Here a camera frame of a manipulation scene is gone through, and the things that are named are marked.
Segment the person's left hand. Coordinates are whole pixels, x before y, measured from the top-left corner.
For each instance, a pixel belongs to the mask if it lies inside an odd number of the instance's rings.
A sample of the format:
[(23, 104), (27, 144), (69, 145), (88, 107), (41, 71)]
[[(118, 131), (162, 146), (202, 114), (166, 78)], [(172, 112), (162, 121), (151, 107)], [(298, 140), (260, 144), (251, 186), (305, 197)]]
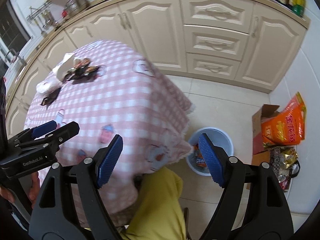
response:
[[(31, 181), (32, 181), (32, 185), (31, 185), (30, 190), (28, 192), (28, 197), (31, 201), (32, 208), (34, 208), (37, 195), (39, 194), (39, 191), (40, 191), (40, 180), (39, 180), (39, 173), (38, 172), (34, 172), (31, 174)], [(1, 196), (11, 203), (14, 203), (14, 201), (15, 201), (15, 197), (13, 196), (13, 194), (8, 189), (4, 188), (3, 186), (1, 186)]]

